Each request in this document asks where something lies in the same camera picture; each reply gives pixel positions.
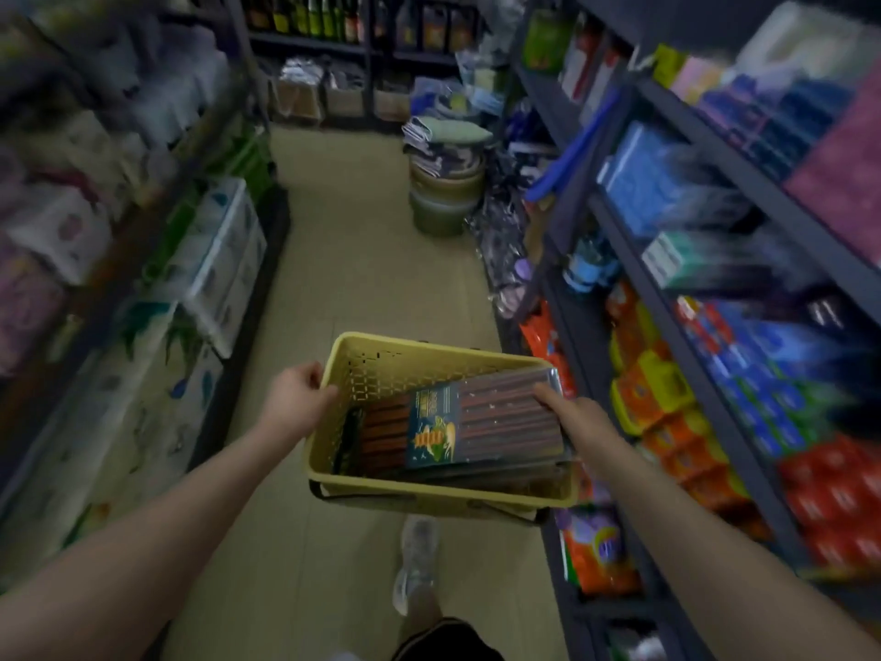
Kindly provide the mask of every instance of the shoe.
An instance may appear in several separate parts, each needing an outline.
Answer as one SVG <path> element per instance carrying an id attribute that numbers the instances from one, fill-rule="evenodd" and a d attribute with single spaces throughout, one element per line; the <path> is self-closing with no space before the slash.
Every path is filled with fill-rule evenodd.
<path id="1" fill-rule="evenodd" d="M 403 563 L 397 572 L 391 601 L 402 617 L 407 616 L 407 599 L 421 584 L 435 584 L 438 552 L 437 520 L 427 515 L 407 515 L 401 530 Z"/>

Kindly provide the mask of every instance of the tile floor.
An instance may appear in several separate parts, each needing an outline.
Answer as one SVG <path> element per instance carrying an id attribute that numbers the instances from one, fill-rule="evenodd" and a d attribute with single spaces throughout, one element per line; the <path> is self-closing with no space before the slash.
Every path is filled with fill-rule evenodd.
<path id="1" fill-rule="evenodd" d="M 398 139 L 275 129 L 294 221 L 228 440 L 254 420 L 270 377 L 325 361 L 344 331 L 497 351 L 480 262 L 467 237 L 416 232 Z M 173 623 L 166 661 L 383 661 L 399 514 L 345 508 L 307 490 L 301 449 L 258 489 Z M 566 658 L 538 531 L 443 520 L 440 603 L 508 661 Z"/>

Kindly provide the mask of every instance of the left hand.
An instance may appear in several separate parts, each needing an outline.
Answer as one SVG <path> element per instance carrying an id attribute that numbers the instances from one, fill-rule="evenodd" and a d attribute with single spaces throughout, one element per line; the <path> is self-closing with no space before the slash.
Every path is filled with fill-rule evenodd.
<path id="1" fill-rule="evenodd" d="M 322 365 L 318 362 L 286 368 L 270 384 L 257 429 L 280 441 L 290 451 L 314 432 L 339 394 L 336 385 L 319 388 Z"/>

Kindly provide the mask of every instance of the black shorts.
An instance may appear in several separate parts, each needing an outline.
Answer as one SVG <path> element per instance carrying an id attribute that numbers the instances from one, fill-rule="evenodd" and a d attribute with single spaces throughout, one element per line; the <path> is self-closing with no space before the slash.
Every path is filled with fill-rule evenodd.
<path id="1" fill-rule="evenodd" d="M 471 625 L 445 617 L 422 633 L 416 633 L 404 641 L 392 661 L 504 661 L 504 657 L 480 639 Z"/>

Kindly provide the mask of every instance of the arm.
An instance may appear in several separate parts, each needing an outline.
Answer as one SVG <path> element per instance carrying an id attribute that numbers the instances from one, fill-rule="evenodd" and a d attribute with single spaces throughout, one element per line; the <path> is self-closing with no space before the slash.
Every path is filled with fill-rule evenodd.
<path id="1" fill-rule="evenodd" d="M 837 605 L 639 456 L 597 403 L 567 401 L 546 385 L 535 394 L 609 487 L 716 658 L 881 658 Z"/>
<path id="2" fill-rule="evenodd" d="M 62 552 L 0 599 L 0 658 L 137 658 L 181 606 L 261 481 L 336 397 L 283 371 L 259 421 L 180 483 Z"/>

